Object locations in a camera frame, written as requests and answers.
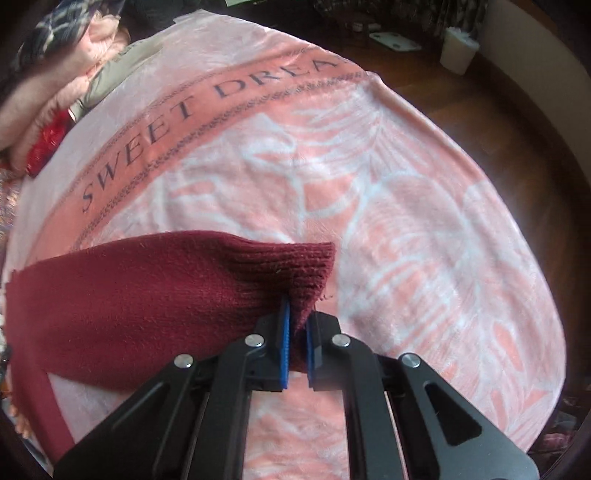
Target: wooden floor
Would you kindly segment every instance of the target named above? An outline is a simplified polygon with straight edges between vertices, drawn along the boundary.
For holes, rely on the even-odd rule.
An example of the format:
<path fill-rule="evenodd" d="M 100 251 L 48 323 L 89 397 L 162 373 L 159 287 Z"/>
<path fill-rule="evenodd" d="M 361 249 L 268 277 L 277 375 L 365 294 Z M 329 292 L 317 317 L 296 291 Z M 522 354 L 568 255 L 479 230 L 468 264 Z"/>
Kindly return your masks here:
<path fill-rule="evenodd" d="M 585 320 L 591 282 L 588 242 L 577 221 L 579 203 L 564 181 L 560 159 L 502 96 L 478 79 L 445 70 L 435 51 L 396 53 L 371 42 L 369 48 L 346 46 L 339 54 L 378 73 L 490 178 L 548 281 L 567 338 L 567 385 L 574 387 L 587 365 Z"/>

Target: wall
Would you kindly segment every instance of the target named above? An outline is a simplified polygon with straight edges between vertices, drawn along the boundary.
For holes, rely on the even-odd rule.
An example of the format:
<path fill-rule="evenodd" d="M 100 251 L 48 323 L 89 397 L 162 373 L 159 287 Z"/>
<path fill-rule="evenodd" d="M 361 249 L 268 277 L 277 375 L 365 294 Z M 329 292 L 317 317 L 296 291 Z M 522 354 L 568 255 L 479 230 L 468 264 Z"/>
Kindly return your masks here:
<path fill-rule="evenodd" d="M 481 53 L 544 112 L 591 183 L 591 77 L 553 33 L 509 0 L 489 0 Z"/>

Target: pink blanket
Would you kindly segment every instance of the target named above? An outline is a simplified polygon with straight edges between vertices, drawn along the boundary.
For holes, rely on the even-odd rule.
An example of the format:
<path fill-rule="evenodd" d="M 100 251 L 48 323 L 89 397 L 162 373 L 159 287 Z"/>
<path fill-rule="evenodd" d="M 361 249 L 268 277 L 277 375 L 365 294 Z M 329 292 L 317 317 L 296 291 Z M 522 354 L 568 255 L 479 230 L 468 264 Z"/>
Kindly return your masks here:
<path fill-rule="evenodd" d="M 527 449 L 561 390 L 563 332 L 480 168 L 377 75 L 314 45 L 206 12 L 159 35 L 24 183 L 4 280 L 163 231 L 333 241 L 317 308 L 379 353 L 419 353 Z M 128 394 L 51 382 L 77 441 Z M 246 479 L 288 476 L 348 478 L 340 398 L 298 374 L 254 395 L 247 441 Z"/>

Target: letter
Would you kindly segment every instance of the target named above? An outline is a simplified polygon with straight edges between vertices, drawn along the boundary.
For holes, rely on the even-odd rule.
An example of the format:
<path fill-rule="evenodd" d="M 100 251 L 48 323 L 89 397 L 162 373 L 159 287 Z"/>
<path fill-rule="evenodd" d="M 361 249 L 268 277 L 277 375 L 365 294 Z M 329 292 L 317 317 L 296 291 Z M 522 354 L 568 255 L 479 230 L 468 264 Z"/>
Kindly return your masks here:
<path fill-rule="evenodd" d="M 139 144 L 139 134 L 137 134 L 135 137 L 133 137 L 131 140 L 129 140 L 129 142 L 127 143 L 127 145 L 125 145 L 125 152 L 127 153 L 127 165 L 131 165 L 136 158 L 138 158 L 142 153 L 144 153 L 144 148 Z M 141 148 L 141 150 L 139 151 L 139 153 L 131 158 L 131 153 L 133 152 L 133 150 L 135 150 L 136 148 Z"/>
<path fill-rule="evenodd" d="M 152 145 L 154 145 L 158 140 L 170 132 L 170 127 L 164 123 L 162 117 L 163 115 L 160 115 L 156 120 L 148 125 L 148 133 L 150 134 L 150 143 Z M 166 132 L 158 134 L 158 130 L 162 130 L 163 128 L 166 128 Z"/>
<path fill-rule="evenodd" d="M 281 78 L 279 77 L 274 77 L 272 76 L 268 71 L 266 70 L 261 70 L 260 72 L 257 72 L 256 74 L 254 73 L 250 73 L 248 76 L 253 79 L 255 82 L 257 82 L 257 84 L 259 85 L 264 85 L 265 82 L 263 82 L 257 75 L 259 75 L 260 73 L 263 73 L 264 75 L 262 76 L 264 79 L 271 79 L 271 80 L 281 80 Z"/>
<path fill-rule="evenodd" d="M 189 118 L 192 115 L 192 113 L 190 113 L 189 110 L 187 109 L 187 104 L 185 103 L 190 98 L 193 98 L 193 95 L 189 95 L 188 97 L 183 98 L 179 103 L 177 103 L 176 105 L 173 105 L 172 108 L 170 109 L 170 111 L 172 112 L 173 109 L 178 106 L 178 109 L 183 114 L 183 120 L 186 120 L 187 118 Z"/>
<path fill-rule="evenodd" d="M 238 88 L 238 90 L 236 90 L 236 92 L 230 92 L 230 93 L 224 92 L 222 89 L 222 85 L 224 85 L 225 83 L 237 83 L 239 88 Z M 228 80 L 227 82 L 218 83 L 217 85 L 214 85 L 213 87 L 219 93 L 220 98 L 225 98 L 229 95 L 233 95 L 234 93 L 238 93 L 238 92 L 244 90 L 246 88 L 246 83 L 244 83 L 242 80 Z"/>
<path fill-rule="evenodd" d="M 82 196 L 82 200 L 88 200 L 88 204 L 86 205 L 86 207 L 82 207 L 82 213 L 86 213 L 90 208 L 90 204 L 92 203 L 92 192 L 88 192 L 88 187 L 92 187 L 92 182 L 90 182 L 84 189 L 84 195 Z"/>
<path fill-rule="evenodd" d="M 106 163 L 105 165 L 105 170 L 107 171 L 105 178 L 100 176 L 100 172 L 98 172 L 98 174 L 96 175 L 99 179 L 99 183 L 101 188 L 104 190 L 105 186 L 107 184 L 107 176 L 111 177 L 111 180 L 115 179 L 115 170 L 117 170 L 117 163 L 119 162 L 119 154 L 121 152 L 117 152 L 117 158 L 115 159 L 115 166 L 113 168 L 111 168 L 111 165 L 109 164 L 109 162 Z"/>
<path fill-rule="evenodd" d="M 305 75 L 306 73 L 310 73 L 310 71 L 308 70 L 307 72 L 304 73 L 295 73 L 292 72 L 292 70 L 301 70 L 301 67 L 292 64 L 292 65 L 288 65 L 287 67 L 279 67 L 281 70 L 283 70 L 284 72 L 289 73 L 292 77 L 299 77 L 300 75 Z"/>
<path fill-rule="evenodd" d="M 333 67 L 336 67 L 338 65 L 338 63 L 331 63 L 329 61 L 324 61 L 324 60 L 312 60 L 312 63 L 314 64 L 314 68 L 316 69 L 317 72 L 320 71 L 319 66 L 332 65 Z"/>

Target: triangular cutout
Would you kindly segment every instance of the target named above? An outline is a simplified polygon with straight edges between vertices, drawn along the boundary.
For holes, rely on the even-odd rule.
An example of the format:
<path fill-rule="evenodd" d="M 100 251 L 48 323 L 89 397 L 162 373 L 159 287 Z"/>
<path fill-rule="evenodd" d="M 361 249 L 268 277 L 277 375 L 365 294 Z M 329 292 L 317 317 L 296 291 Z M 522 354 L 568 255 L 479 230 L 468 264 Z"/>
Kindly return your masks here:
<path fill-rule="evenodd" d="M 441 425 L 441 430 L 449 445 L 460 445 L 482 433 L 482 427 L 438 385 L 427 384 L 425 391 L 431 400 L 439 425 Z"/>

